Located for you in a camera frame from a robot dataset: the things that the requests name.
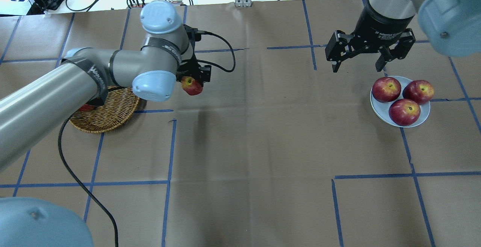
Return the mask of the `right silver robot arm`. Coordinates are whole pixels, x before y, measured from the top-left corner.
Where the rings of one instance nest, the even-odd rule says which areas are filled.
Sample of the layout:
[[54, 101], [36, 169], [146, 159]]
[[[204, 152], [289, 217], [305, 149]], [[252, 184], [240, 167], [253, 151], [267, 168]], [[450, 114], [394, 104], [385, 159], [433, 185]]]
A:
[[333, 72], [363, 53], [380, 54], [377, 71], [404, 59], [416, 40], [408, 28], [414, 17], [439, 54], [465, 57], [480, 52], [481, 0], [365, 0], [354, 31], [335, 31], [326, 46]]

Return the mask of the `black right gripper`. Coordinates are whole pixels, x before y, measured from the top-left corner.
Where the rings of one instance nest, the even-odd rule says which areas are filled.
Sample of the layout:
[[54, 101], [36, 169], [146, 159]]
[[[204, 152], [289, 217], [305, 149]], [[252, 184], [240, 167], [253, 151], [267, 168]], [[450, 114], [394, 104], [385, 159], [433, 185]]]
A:
[[364, 53], [380, 54], [375, 63], [377, 72], [394, 59], [404, 59], [416, 41], [413, 30], [408, 28], [412, 19], [392, 19], [363, 12], [352, 33], [335, 30], [325, 49], [332, 71], [337, 73], [343, 61]]

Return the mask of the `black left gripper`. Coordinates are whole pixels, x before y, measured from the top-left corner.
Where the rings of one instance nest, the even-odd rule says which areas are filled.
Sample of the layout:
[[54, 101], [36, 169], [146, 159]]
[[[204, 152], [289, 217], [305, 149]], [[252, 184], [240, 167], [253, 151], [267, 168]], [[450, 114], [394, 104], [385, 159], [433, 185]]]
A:
[[191, 76], [194, 78], [194, 86], [203, 88], [205, 83], [211, 81], [212, 74], [212, 64], [202, 66], [195, 54], [195, 45], [201, 41], [201, 35], [204, 31], [186, 24], [184, 24], [184, 29], [189, 40], [189, 46], [182, 54], [182, 62], [177, 69], [177, 82], [181, 82], [184, 76]]

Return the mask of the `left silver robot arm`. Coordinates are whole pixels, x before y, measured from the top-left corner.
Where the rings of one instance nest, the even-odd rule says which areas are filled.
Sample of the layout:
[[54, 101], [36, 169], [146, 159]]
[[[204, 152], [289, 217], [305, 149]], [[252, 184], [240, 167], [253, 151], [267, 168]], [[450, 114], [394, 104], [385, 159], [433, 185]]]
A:
[[[203, 31], [182, 23], [170, 2], [148, 3], [139, 17], [141, 50], [78, 48], [61, 64], [1, 100], [1, 170], [14, 163], [82, 105], [102, 106], [109, 86], [122, 86], [147, 101], [170, 99], [176, 82], [193, 76], [194, 47]], [[92, 247], [81, 218], [62, 206], [30, 197], [1, 199], [2, 247]]]

